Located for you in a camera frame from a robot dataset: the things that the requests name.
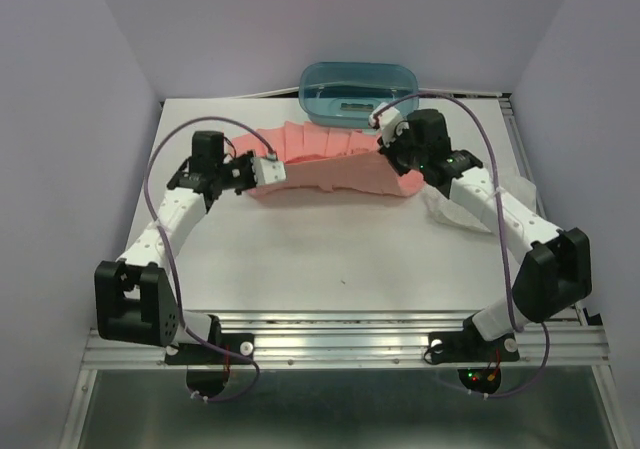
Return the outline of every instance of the white table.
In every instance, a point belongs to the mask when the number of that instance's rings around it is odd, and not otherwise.
[[[517,170],[498,101],[465,100],[492,141],[499,168]],[[473,122],[448,101],[422,100],[447,120],[454,148],[483,161],[487,151]],[[169,99],[154,146],[179,124],[224,116],[254,128],[307,120],[296,99]],[[201,123],[168,144],[151,176],[157,203],[189,155],[194,130],[235,126]],[[138,201],[129,243],[149,221]],[[512,260],[513,274],[517,265]],[[477,310],[504,293],[497,238],[438,224],[424,197],[350,191],[277,191],[263,200],[227,192],[191,234],[178,257],[185,308],[239,311]]]

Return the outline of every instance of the glass panel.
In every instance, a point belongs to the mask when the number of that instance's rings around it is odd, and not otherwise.
[[[505,368],[502,390],[532,374]],[[444,387],[433,371],[282,371],[237,402],[205,405],[184,376],[102,371],[81,447],[614,447],[588,367],[548,368],[530,390],[495,401]],[[453,370],[440,377],[457,381]]]

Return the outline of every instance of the folded pink fabric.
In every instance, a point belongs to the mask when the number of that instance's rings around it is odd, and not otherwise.
[[[258,129],[285,162],[287,180],[250,191],[261,196],[279,189],[319,187],[331,192],[353,189],[372,194],[409,197],[422,189],[424,181],[417,171],[399,177],[378,151],[377,136],[354,130],[286,122],[276,129]],[[251,134],[236,137],[233,144],[239,154],[254,151],[264,156],[267,150]]]

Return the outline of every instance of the gray wall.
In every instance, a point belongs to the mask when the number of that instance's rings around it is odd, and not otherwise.
[[[158,117],[103,0],[0,0],[0,447],[56,447]]]
[[[594,295],[640,444],[640,0],[566,0],[513,102],[550,217],[591,237]]]
[[[562,0],[106,0],[162,96],[294,86],[320,60],[509,91]]]

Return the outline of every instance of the robotic arm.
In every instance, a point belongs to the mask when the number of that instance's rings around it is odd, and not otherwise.
[[[427,184],[498,235],[491,174],[473,154],[451,149],[440,112],[417,110],[405,120],[392,107],[378,118],[372,115],[370,125],[379,125],[380,153],[399,175],[419,171]],[[501,195],[506,244],[521,264],[512,288],[514,319],[520,327],[543,322],[591,293],[589,240],[579,229],[564,231],[545,221],[508,192],[501,190]],[[498,348],[496,341],[513,330],[506,296],[476,313],[463,326],[458,333],[432,334],[442,342],[442,349],[432,354],[433,363],[488,360]]]
[[[164,228],[174,257],[191,231],[224,190],[236,194],[286,180],[284,164],[274,156],[253,152],[225,162],[224,134],[197,131],[191,156],[167,184],[157,221],[117,260],[96,269],[95,294],[98,332],[103,339],[166,347],[195,343],[179,324],[179,308],[169,284],[170,267],[157,224]],[[219,345],[220,321],[184,311],[187,325],[206,341]]]

